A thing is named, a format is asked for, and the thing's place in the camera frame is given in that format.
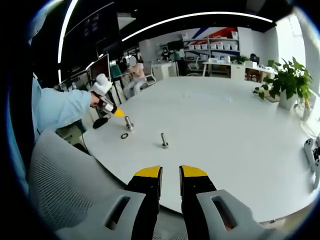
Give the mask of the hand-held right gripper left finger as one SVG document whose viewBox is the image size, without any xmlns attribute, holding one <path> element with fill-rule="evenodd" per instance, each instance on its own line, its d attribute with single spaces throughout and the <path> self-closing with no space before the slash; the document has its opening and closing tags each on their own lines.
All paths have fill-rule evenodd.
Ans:
<svg viewBox="0 0 320 240">
<path fill-rule="evenodd" d="M 156 165 L 136 172 L 124 189 L 89 209 L 87 218 L 75 227 L 74 238 L 151 240 L 160 209 L 162 170 Z"/>
</svg>

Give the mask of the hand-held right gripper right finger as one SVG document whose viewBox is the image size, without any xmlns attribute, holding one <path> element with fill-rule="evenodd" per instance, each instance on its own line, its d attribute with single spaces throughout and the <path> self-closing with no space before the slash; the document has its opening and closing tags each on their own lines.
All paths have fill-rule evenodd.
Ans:
<svg viewBox="0 0 320 240">
<path fill-rule="evenodd" d="M 181 165 L 181 211 L 190 240 L 284 240 L 287 235 L 266 228 L 251 209 L 226 190 L 218 190 L 206 172 Z"/>
</svg>

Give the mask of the person's left hand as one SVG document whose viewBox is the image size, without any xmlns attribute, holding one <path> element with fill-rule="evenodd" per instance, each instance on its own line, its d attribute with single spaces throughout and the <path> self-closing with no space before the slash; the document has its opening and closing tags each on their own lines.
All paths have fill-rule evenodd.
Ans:
<svg viewBox="0 0 320 240">
<path fill-rule="evenodd" d="M 90 97 L 91 97 L 90 106 L 91 106 L 92 108 L 95 108 L 95 107 L 101 105 L 101 101 L 102 101 L 102 100 L 101 100 L 100 96 L 99 96 L 96 92 L 91 91 L 91 92 L 90 92 Z"/>
</svg>

